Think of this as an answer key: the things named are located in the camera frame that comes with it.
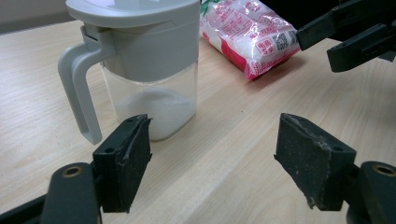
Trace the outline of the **white sugar heap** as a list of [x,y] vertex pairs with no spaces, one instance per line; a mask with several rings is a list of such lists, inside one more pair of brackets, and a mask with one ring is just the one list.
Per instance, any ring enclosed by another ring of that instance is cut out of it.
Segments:
[[195,101],[177,91],[151,87],[138,94],[123,98],[115,103],[116,115],[120,120],[147,114],[151,141],[161,141],[176,133],[195,114]]

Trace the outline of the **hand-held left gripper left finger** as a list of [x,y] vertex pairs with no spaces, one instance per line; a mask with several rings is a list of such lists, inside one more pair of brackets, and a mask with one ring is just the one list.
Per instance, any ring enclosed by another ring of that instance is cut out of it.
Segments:
[[103,179],[105,213],[129,213],[151,159],[147,114],[123,121],[93,152],[93,170]]

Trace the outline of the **clear jar with grey lid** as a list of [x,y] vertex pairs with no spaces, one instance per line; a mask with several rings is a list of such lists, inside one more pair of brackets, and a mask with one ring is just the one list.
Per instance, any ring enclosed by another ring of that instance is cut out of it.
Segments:
[[111,102],[151,87],[177,91],[196,105],[199,0],[66,0],[82,21],[81,44],[67,49],[58,71],[82,135],[102,139],[86,80],[101,64]]

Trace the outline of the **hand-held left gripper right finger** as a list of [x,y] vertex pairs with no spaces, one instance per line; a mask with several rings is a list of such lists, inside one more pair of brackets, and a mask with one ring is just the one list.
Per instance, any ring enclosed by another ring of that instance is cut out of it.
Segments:
[[342,182],[354,165],[356,151],[312,121],[280,115],[275,159],[291,176],[311,207],[338,211]]

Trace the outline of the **pink and white sugar bag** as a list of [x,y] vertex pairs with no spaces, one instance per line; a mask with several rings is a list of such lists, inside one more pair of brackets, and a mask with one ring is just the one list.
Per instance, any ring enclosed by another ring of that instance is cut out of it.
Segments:
[[200,35],[248,79],[300,50],[296,29],[260,0],[203,0]]

